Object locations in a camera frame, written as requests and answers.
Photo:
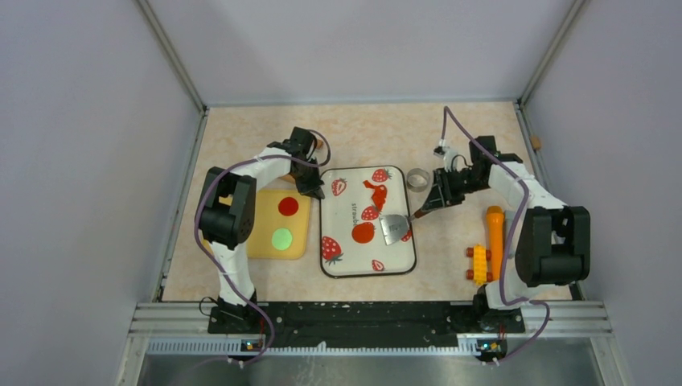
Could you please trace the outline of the yellow plastic tray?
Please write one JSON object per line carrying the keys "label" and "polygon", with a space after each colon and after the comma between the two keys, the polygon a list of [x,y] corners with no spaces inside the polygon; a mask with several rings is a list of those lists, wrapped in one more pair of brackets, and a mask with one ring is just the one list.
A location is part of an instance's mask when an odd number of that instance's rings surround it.
{"label": "yellow plastic tray", "polygon": [[[277,209],[286,196],[298,200],[299,210],[294,216],[282,216]],[[311,198],[294,190],[259,190],[255,202],[255,224],[240,257],[245,260],[297,260],[302,257],[307,246],[310,208]],[[277,251],[271,245],[271,236],[278,228],[288,228],[293,234],[293,243],[286,251]]]}

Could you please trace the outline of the steel scraper wooden handle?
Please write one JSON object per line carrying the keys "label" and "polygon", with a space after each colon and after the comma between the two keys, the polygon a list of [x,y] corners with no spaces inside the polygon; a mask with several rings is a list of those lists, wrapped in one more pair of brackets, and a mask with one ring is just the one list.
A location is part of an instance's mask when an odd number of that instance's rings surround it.
{"label": "steel scraper wooden handle", "polygon": [[414,220],[420,219],[428,214],[421,209],[413,214],[385,214],[379,217],[381,231],[386,245],[395,244],[409,233]]}

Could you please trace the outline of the orange dough scrap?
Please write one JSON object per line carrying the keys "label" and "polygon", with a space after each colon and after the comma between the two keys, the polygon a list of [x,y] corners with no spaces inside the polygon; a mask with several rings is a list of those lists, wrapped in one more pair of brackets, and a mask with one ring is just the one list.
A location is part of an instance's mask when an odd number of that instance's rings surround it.
{"label": "orange dough scrap", "polygon": [[372,190],[371,200],[376,210],[382,212],[388,195],[387,187],[383,184],[370,183],[368,180],[364,180],[363,185]]}

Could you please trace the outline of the wooden pastry roller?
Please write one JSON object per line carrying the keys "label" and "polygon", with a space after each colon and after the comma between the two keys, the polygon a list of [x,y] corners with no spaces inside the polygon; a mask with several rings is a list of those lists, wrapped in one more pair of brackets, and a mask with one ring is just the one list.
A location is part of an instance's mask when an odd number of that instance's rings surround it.
{"label": "wooden pastry roller", "polygon": [[[315,159],[316,154],[318,153],[319,150],[325,149],[327,145],[319,139],[318,137],[313,136],[313,139],[310,142],[309,146],[303,146],[302,152],[303,152],[303,158],[307,162],[311,162]],[[295,184],[296,183],[296,178],[291,174],[284,175],[280,177],[280,180],[286,181],[288,183]]]}

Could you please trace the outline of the orange dough disc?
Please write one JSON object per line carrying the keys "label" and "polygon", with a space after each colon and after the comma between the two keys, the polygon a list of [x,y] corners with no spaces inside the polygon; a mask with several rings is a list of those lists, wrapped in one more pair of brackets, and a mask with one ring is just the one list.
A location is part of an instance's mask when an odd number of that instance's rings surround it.
{"label": "orange dough disc", "polygon": [[357,224],[351,230],[351,238],[358,244],[368,244],[373,241],[376,234],[376,226],[371,222]]}

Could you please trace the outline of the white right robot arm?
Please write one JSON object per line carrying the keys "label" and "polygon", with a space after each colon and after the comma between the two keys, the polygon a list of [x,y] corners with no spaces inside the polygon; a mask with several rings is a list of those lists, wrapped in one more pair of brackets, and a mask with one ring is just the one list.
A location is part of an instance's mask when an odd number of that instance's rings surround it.
{"label": "white right robot arm", "polygon": [[493,331],[504,320],[503,310],[519,307],[552,285],[570,285],[590,273],[590,213],[551,195],[528,172],[520,157],[497,150],[495,138],[470,141],[470,165],[460,170],[438,168],[425,202],[411,216],[453,207],[466,196],[492,189],[516,210],[508,227],[499,278],[483,285],[485,301],[471,310],[481,331]]}

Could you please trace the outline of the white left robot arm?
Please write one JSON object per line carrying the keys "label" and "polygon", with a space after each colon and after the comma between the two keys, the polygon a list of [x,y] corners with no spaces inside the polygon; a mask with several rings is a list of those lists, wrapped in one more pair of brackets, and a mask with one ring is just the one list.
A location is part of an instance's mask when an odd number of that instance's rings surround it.
{"label": "white left robot arm", "polygon": [[289,138],[269,143],[260,153],[227,168],[214,166],[205,177],[196,208],[193,236],[217,268],[218,304],[226,309],[228,323],[239,332],[252,330],[258,320],[256,290],[249,274],[246,242],[255,225],[257,192],[286,175],[294,179],[298,194],[323,200],[319,146],[330,148],[317,130],[293,128]]}

